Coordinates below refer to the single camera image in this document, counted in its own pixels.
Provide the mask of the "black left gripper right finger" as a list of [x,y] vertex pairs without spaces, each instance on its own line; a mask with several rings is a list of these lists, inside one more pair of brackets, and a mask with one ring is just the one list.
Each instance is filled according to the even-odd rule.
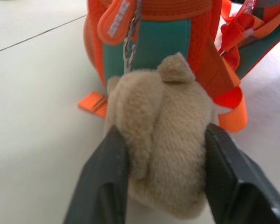
[[209,124],[206,196],[216,224],[280,224],[280,194],[222,128]]

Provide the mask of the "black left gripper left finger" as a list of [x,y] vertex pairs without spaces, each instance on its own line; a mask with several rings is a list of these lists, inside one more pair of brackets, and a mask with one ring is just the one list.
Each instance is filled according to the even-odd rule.
[[125,223],[128,174],[126,143],[113,126],[83,166],[63,223]]

